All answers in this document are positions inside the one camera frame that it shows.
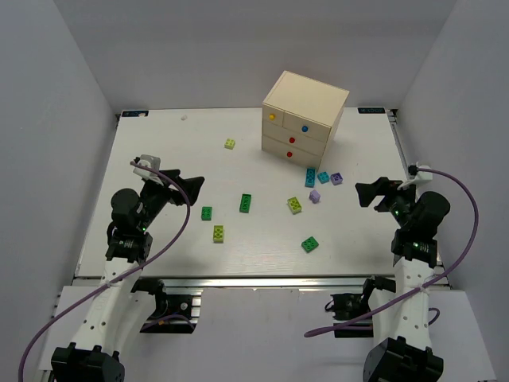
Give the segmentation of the yellow-green lego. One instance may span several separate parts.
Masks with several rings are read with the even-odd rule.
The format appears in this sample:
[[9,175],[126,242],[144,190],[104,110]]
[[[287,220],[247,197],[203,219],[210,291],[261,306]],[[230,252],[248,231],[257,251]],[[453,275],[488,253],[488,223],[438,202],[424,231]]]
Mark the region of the yellow-green lego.
[[231,138],[227,138],[226,142],[224,143],[224,148],[232,150],[235,147],[235,140]]
[[302,210],[301,204],[296,197],[291,197],[287,200],[287,205],[289,206],[289,210],[293,215],[300,213]]
[[215,225],[213,228],[213,242],[215,244],[222,244],[224,241],[224,228],[223,225]]

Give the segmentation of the cream wooden drawer cabinet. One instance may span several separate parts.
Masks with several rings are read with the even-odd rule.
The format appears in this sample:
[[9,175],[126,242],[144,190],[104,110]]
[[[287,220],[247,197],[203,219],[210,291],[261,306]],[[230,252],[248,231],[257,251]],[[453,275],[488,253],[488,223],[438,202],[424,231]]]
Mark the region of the cream wooden drawer cabinet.
[[262,150],[319,169],[348,96],[343,88],[284,71],[262,102]]

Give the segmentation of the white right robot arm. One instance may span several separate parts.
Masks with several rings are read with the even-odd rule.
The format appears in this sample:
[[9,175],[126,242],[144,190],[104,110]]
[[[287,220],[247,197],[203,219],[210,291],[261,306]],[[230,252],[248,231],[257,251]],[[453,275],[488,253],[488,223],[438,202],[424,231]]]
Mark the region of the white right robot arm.
[[366,281],[363,302],[373,312],[374,347],[363,367],[365,381],[437,381],[444,361],[433,354],[429,336],[429,291],[425,284],[437,265],[437,229],[450,211],[445,197],[433,191],[421,196],[415,185],[381,177],[356,184],[359,203],[376,197],[376,212],[390,213],[399,228],[391,242],[394,279]]

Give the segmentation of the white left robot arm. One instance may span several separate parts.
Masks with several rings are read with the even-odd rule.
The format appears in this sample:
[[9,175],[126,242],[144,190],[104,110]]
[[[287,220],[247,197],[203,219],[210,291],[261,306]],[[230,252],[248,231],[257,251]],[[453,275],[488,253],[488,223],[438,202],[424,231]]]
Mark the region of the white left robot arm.
[[152,170],[136,165],[144,182],[141,192],[120,189],[111,198],[106,262],[96,290],[56,316],[61,319],[90,302],[87,315],[65,347],[51,357],[55,381],[123,381],[122,355],[157,310],[158,281],[140,278],[155,258],[148,228],[167,205],[191,208],[204,184],[203,177],[183,179],[179,170]]

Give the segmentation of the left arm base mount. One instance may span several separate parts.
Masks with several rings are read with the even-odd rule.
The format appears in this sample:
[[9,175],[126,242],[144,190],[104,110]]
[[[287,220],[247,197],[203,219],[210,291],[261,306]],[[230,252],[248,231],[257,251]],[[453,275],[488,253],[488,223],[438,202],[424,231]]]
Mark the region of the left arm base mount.
[[171,294],[162,280],[140,279],[128,294],[127,307],[119,319],[119,333],[192,334],[196,319],[191,294]]

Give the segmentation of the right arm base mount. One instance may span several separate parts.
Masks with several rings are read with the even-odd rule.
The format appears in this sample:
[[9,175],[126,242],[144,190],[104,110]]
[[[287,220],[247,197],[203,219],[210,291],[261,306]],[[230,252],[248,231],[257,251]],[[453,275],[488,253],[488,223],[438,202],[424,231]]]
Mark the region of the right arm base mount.
[[[363,284],[359,294],[343,293],[332,294],[331,300],[325,305],[326,312],[332,312],[333,318],[338,322],[349,321],[362,314],[370,312],[368,299],[374,290],[396,292],[396,282],[381,276],[371,276]],[[357,322],[352,327],[334,331],[335,338],[373,338],[372,319]]]

